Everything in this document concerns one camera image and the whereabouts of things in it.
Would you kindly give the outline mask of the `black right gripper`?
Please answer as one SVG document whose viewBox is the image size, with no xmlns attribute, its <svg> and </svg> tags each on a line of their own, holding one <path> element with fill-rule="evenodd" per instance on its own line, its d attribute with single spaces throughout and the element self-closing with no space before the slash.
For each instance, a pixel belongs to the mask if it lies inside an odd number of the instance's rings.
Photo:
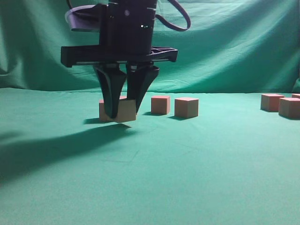
<svg viewBox="0 0 300 225">
<path fill-rule="evenodd" d="M 60 61 L 67 67 L 97 64 L 94 71 L 101 87 L 105 113 L 116 118 L 119 98 L 127 77 L 127 98 L 135 100 L 138 113 L 142 100 L 159 74 L 153 63 L 127 64 L 127 75 L 120 70 L 119 64 L 98 64 L 110 62 L 147 62 L 177 60 L 178 50 L 171 47 L 152 46 L 153 25 L 133 23 L 129 26 L 118 24 L 115 28 L 101 27 L 97 23 L 73 23 L 72 31 L 98 32 L 98 45 L 63 46 Z"/>
</svg>

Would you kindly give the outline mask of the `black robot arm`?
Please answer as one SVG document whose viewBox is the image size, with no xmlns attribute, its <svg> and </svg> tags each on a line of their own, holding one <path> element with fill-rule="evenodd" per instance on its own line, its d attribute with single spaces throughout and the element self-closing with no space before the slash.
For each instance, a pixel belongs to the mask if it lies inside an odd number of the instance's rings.
<svg viewBox="0 0 300 225">
<path fill-rule="evenodd" d="M 114 119 L 124 85 L 127 98 L 139 108 L 145 93 L 159 74 L 156 60 L 174 62 L 177 50 L 151 45 L 156 1 L 111 0 L 83 5 L 66 12 L 72 31 L 99 33 L 97 45 L 63 46 L 61 63 L 70 68 L 91 64 L 101 86 L 106 114 Z"/>
</svg>

